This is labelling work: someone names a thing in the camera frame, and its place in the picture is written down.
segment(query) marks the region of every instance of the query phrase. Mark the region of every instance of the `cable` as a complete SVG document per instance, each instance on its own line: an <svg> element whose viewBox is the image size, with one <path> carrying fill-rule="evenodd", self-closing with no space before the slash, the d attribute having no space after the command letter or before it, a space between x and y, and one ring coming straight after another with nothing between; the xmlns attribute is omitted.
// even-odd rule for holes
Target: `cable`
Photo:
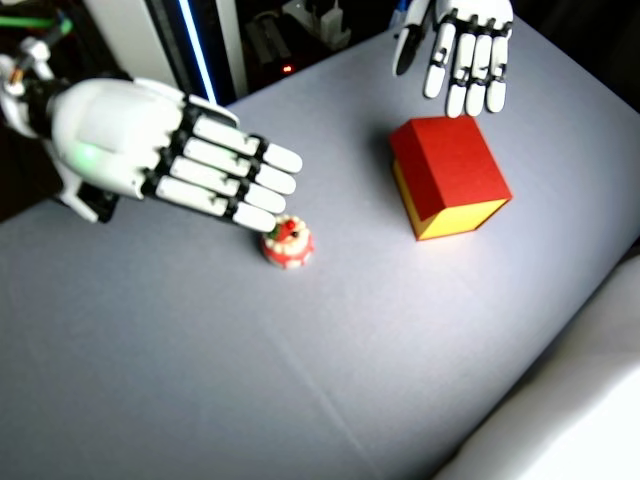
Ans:
<svg viewBox="0 0 640 480"><path fill-rule="evenodd" d="M55 20L33 17L6 17L0 16L0 27L9 28L50 28L55 25Z"/></svg>

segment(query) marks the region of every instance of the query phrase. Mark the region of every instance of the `robot finger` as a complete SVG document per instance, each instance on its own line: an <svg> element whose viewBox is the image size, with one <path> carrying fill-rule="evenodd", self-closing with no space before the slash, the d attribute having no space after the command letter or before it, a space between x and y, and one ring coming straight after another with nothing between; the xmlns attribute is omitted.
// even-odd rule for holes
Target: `robot finger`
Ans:
<svg viewBox="0 0 640 480"><path fill-rule="evenodd" d="M427 98L435 98L442 89L444 81L445 68L451 58L451 50L453 42L456 38L456 27L454 14L444 18L438 28L438 37L433 45L431 53L431 61L427 70L427 77L424 82L424 96Z"/></svg>
<svg viewBox="0 0 640 480"><path fill-rule="evenodd" d="M226 197L242 197L245 202L271 213L282 213L284 197L261 185L238 179L185 157L176 157L169 174L177 179L208 188Z"/></svg>
<svg viewBox="0 0 640 480"><path fill-rule="evenodd" d="M462 114L475 44L476 37L471 33L463 33L458 39L456 61L451 73L451 87L447 99L447 115L449 117L455 118Z"/></svg>
<svg viewBox="0 0 640 480"><path fill-rule="evenodd" d="M282 195L290 195L296 189L296 181L288 173L255 158L242 158L234 151L198 138L189 139L182 154L191 160L230 173L234 177L247 178Z"/></svg>
<svg viewBox="0 0 640 480"><path fill-rule="evenodd" d="M398 45L393 58L393 74L402 75L413 63L416 52L424 39L422 24L427 14L429 0L414 0L409 6L404 28L398 36Z"/></svg>
<svg viewBox="0 0 640 480"><path fill-rule="evenodd" d="M169 176L162 177L155 196L166 202L231 221L257 230L271 232L276 227L275 216L242 201L216 195L211 190Z"/></svg>
<svg viewBox="0 0 640 480"><path fill-rule="evenodd" d="M194 123L193 134L242 156L261 157L266 163L288 173L302 170L302 158L291 150L270 144L261 137L247 135L205 115Z"/></svg>
<svg viewBox="0 0 640 480"><path fill-rule="evenodd" d="M466 101L467 113L472 117L478 116L484 107L489 61L491 59L491 45L492 41L489 35L482 34L478 36Z"/></svg>
<svg viewBox="0 0 640 480"><path fill-rule="evenodd" d="M487 91L487 109L498 113L504 107L507 94L505 76L507 73L509 41L499 35L493 39L491 48L491 66L489 68L489 88Z"/></svg>

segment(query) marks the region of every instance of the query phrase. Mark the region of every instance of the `red and yellow box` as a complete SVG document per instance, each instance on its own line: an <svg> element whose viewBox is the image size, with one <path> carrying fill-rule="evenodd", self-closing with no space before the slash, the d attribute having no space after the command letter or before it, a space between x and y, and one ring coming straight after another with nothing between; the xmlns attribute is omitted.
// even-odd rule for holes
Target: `red and yellow box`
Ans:
<svg viewBox="0 0 640 480"><path fill-rule="evenodd" d="M477 229L512 195L471 117L414 118L391 135L416 239Z"/></svg>

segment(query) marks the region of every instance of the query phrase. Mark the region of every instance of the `small cake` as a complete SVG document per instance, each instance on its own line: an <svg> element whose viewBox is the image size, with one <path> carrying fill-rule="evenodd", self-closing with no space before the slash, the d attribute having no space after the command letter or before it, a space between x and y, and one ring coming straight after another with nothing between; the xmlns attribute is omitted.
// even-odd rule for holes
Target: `small cake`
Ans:
<svg viewBox="0 0 640 480"><path fill-rule="evenodd" d="M307 224L291 215L279 215L276 222L275 230L262 236L262 251L267 259L284 269L307 263L314 250Z"/></svg>

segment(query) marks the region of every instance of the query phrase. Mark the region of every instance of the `gray table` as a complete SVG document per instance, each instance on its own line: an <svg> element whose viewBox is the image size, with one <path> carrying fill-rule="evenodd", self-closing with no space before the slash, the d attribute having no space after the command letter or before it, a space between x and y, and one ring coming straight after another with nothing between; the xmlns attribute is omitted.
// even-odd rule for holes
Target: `gray table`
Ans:
<svg viewBox="0 0 640 480"><path fill-rule="evenodd" d="M640 233L640 118L522 22L479 124L515 199L416 243L388 134L423 101L391 34L234 106L300 152L295 272L154 202L0 227L0 478L404 479L432 471Z"/></svg>

